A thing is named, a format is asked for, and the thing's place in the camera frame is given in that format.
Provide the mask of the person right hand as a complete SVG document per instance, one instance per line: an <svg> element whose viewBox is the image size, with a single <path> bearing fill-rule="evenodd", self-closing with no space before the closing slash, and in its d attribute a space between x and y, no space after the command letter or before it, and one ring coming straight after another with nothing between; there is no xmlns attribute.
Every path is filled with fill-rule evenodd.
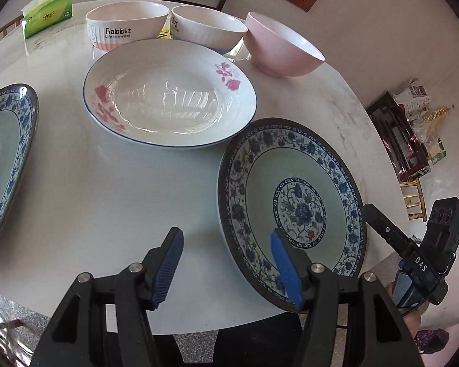
<svg viewBox="0 0 459 367"><path fill-rule="evenodd" d="M428 307L429 303L424 303L424 305L422 305L419 309L416 309L403 317L412 338L415 338L417 332L419 331L421 325L421 315L425 313Z"/></svg>

